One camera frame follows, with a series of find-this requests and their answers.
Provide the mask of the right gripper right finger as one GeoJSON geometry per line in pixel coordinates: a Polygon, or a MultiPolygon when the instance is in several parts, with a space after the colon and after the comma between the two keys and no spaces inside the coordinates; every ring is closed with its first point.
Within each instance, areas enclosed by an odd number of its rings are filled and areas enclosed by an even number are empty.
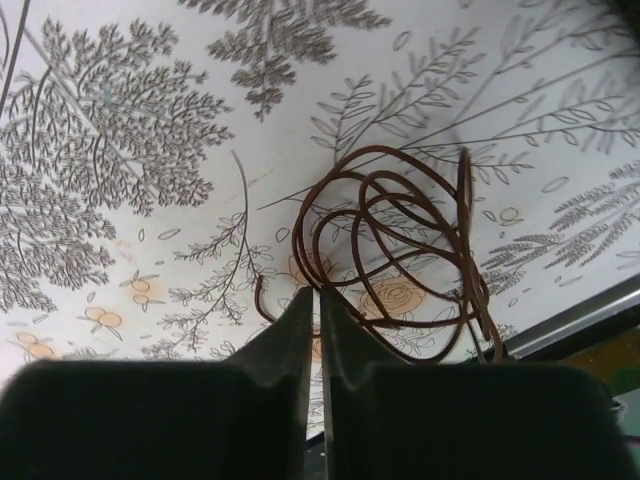
{"type": "Polygon", "coordinates": [[[320,296],[332,479],[634,479],[605,386],[557,363],[415,365],[320,296]]]}

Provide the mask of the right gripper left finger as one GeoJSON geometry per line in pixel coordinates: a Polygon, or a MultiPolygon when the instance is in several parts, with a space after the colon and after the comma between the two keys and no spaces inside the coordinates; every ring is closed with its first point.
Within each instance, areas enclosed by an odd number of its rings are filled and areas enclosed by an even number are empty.
{"type": "Polygon", "coordinates": [[[313,293],[222,361],[40,360],[1,395],[5,479],[300,479],[313,293]]]}

